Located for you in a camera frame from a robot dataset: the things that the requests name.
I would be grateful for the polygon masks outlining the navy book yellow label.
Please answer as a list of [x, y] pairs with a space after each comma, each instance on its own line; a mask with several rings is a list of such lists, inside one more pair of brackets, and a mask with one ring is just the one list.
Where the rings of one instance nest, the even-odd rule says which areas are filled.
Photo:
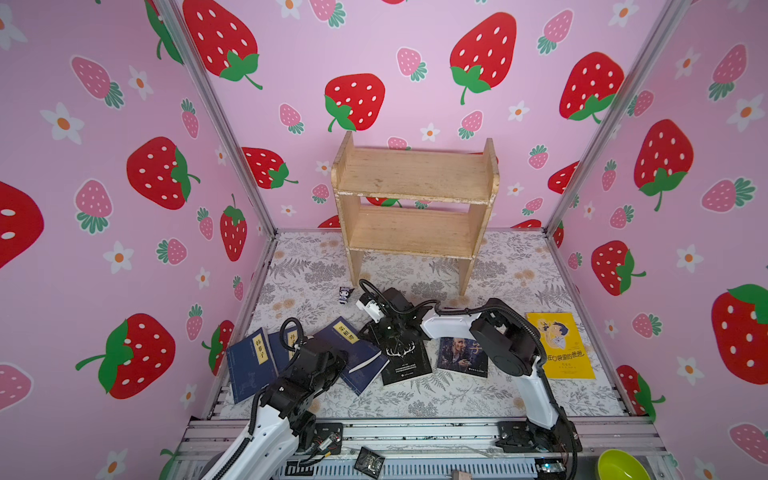
[[330, 322], [317, 331], [314, 337], [348, 354], [347, 366], [341, 378], [357, 396], [364, 393], [390, 362], [378, 346], [364, 340], [358, 330], [343, 317]]

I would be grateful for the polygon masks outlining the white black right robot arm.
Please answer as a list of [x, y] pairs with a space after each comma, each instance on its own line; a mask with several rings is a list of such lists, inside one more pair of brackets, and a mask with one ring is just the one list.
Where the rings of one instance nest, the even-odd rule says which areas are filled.
[[576, 427], [552, 392], [544, 372], [548, 357], [541, 334], [521, 314], [498, 298], [480, 307], [450, 309], [438, 300], [417, 305], [395, 288], [380, 291], [359, 281], [357, 307], [371, 320], [363, 328], [371, 341], [392, 357], [397, 349], [443, 338], [473, 339], [491, 363], [511, 376], [525, 404], [526, 419], [499, 424], [496, 446], [506, 453], [582, 451]]

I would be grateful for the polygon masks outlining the navy book behind left arm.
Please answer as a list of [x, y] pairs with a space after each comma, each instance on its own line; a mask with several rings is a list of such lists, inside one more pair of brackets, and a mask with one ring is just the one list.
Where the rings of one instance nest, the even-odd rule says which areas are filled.
[[270, 333], [268, 338], [277, 372], [281, 373], [288, 367], [289, 363], [291, 362], [294, 356], [294, 351], [286, 349], [282, 345], [280, 339], [283, 339], [287, 345], [293, 346], [298, 340], [297, 329], [288, 328], [285, 331], [284, 336], [282, 336], [279, 331], [275, 331], [274, 333]]

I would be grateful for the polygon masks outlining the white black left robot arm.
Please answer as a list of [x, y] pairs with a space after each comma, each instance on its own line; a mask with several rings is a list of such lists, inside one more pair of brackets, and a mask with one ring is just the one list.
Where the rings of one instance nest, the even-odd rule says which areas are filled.
[[279, 334], [281, 345], [293, 351], [292, 360], [255, 396], [248, 424], [206, 464], [204, 479], [270, 479], [295, 453], [309, 448], [316, 423], [311, 404], [340, 378], [348, 355], [305, 335], [294, 317], [283, 322]]

